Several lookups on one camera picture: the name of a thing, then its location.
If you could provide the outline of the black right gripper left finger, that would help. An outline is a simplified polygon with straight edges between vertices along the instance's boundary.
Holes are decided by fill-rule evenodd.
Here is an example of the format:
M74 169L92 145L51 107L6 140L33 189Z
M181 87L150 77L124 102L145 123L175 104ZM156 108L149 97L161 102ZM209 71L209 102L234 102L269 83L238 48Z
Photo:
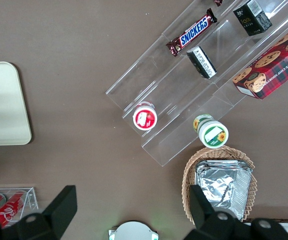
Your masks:
M32 213L2 228L0 240L59 240L78 209L75 185L65 186L42 213Z

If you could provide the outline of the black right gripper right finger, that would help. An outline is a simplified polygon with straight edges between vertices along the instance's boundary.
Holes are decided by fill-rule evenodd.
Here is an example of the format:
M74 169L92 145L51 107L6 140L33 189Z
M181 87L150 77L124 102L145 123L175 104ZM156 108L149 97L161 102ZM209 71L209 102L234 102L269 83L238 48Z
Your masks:
M187 240L288 240L288 232L272 219L255 218L246 225L227 212L215 211L198 185L190 186L189 198L195 229Z

